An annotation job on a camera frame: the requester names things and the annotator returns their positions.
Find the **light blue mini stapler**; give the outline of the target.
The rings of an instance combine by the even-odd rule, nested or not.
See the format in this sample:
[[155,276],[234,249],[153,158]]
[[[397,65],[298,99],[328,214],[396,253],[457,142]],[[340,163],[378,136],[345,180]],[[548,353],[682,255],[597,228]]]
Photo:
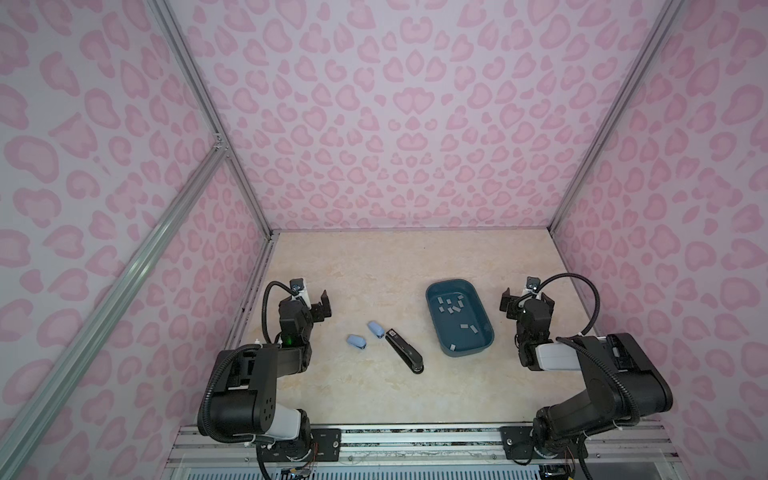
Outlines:
[[346,341],[351,346],[353,346],[353,347],[355,347],[357,349],[360,349],[360,350],[364,350],[366,348],[366,346],[367,346],[366,340],[363,337],[358,336],[358,335],[350,334],[350,335],[347,336]]
[[370,321],[367,323],[367,326],[369,330],[377,337],[377,338],[384,338],[386,335],[386,330],[376,321]]

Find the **black stapler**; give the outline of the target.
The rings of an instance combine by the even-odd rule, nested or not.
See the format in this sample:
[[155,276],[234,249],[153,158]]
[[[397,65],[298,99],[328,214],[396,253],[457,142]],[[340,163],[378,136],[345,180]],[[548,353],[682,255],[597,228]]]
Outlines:
[[385,340],[408,366],[412,373],[422,374],[424,372],[424,360],[422,355],[394,329],[386,331]]

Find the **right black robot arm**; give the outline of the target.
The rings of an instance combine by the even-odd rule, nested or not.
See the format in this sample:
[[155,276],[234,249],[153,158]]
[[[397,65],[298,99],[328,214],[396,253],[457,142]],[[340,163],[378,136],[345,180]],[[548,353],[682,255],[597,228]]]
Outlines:
[[508,458],[519,465],[553,459],[570,451],[584,458],[586,440],[673,406],[671,387],[628,333],[551,338],[555,302],[544,293],[520,296],[504,291],[499,310],[516,322],[521,365],[533,372],[573,371],[584,389],[540,408],[525,439],[506,440]]

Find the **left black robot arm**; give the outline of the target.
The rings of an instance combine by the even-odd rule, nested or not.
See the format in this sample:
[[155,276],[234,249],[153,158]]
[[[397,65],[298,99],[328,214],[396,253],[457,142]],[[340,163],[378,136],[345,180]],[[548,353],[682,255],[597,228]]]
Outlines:
[[290,461],[305,461],[315,452],[308,415],[278,403],[277,383],[308,369],[313,327],[332,316],[332,307],[323,292],[313,304],[300,296],[285,298],[278,313],[278,343],[251,343],[218,354],[197,428],[221,444],[252,444],[260,456],[274,452]]

